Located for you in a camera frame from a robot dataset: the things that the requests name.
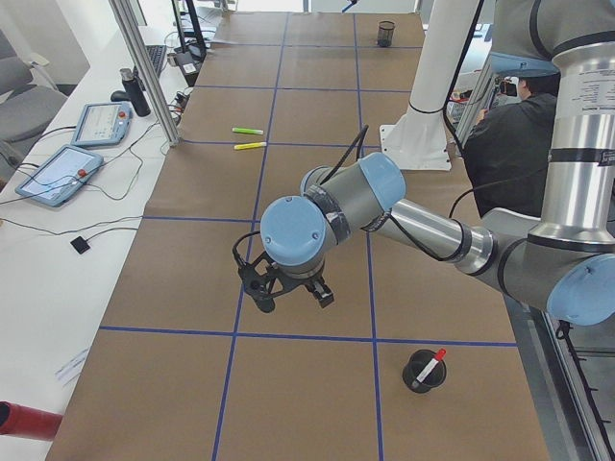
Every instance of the black cup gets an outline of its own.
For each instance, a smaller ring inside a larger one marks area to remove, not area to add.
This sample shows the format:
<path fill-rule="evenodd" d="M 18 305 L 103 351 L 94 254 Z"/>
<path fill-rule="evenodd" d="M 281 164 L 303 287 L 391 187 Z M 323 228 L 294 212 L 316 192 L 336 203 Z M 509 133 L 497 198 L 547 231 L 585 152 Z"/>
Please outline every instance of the black cup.
<path fill-rule="evenodd" d="M 386 48 L 393 42 L 393 32 L 395 23 L 392 21 L 381 21 L 378 23 L 378 46 Z"/>
<path fill-rule="evenodd" d="M 446 364 L 444 360 L 440 360 L 423 382 L 416 380 L 416 377 L 421 374 L 434 357 L 435 352 L 429 349 L 421 349 L 410 357 L 402 372 L 402 379 L 410 391 L 417 394 L 425 394 L 444 382 L 444 379 L 446 379 Z"/>

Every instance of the red cup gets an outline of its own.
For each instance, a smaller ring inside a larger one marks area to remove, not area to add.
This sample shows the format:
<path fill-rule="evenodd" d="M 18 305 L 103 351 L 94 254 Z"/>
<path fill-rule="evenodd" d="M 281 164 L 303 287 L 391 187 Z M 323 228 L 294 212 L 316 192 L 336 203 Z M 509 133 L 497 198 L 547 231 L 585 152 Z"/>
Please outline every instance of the red cup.
<path fill-rule="evenodd" d="M 62 415 L 0 401 L 0 435 L 51 441 L 61 422 Z"/>

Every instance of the black bottle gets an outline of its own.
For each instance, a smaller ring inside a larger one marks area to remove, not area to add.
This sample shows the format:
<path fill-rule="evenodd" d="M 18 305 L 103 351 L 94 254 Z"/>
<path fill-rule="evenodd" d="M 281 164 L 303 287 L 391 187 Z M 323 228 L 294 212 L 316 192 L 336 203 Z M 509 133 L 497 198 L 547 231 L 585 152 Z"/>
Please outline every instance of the black bottle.
<path fill-rule="evenodd" d="M 131 69 L 119 69 L 119 73 L 122 76 L 122 84 L 133 104 L 133 108 L 135 108 L 136 114 L 139 117 L 149 115 L 151 112 L 150 107 L 147 104 L 143 90 L 133 75 L 133 71 Z"/>

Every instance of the black shirt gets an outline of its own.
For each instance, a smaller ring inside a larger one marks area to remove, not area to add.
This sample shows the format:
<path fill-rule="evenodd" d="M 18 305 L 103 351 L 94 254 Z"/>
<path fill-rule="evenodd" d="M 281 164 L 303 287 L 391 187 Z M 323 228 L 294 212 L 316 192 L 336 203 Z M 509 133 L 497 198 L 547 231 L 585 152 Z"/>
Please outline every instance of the black shirt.
<path fill-rule="evenodd" d="M 482 216 L 496 206 L 540 216 L 557 98 L 548 93 L 494 108 L 472 130 L 464 162 L 473 187 L 530 175 L 477 190 Z"/>

